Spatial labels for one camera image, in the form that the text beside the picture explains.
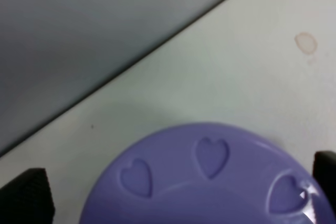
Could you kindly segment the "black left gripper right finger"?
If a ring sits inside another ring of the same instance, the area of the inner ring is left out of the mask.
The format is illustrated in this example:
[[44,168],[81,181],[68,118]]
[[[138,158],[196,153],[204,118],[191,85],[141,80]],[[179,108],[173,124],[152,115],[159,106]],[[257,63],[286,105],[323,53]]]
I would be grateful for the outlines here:
[[335,186],[335,152],[316,152],[312,174],[321,187]]

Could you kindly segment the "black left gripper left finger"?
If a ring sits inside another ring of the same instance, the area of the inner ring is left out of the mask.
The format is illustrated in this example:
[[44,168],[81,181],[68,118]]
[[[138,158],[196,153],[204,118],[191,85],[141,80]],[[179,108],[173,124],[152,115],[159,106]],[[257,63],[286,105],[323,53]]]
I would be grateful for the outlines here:
[[44,168],[30,168],[1,187],[1,223],[53,223],[54,216]]

